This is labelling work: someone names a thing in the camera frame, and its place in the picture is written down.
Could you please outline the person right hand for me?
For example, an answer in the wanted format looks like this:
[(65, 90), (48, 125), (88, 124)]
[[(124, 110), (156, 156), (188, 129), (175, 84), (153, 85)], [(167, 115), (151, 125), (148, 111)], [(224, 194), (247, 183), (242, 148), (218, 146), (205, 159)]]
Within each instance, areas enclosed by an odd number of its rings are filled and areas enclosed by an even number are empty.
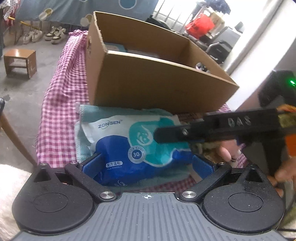
[(279, 160), (279, 166), (271, 172), (267, 164), (267, 156), (262, 144), (255, 143), (250, 147), (239, 146), (236, 140), (222, 141), (216, 148), (216, 152), (223, 161), (233, 167), (245, 167), (249, 163), (255, 163), (267, 175), (268, 180), (276, 189), (280, 197), (283, 197), (281, 183), (290, 183), (295, 189), (295, 156), (291, 156), (287, 149), (283, 149)]

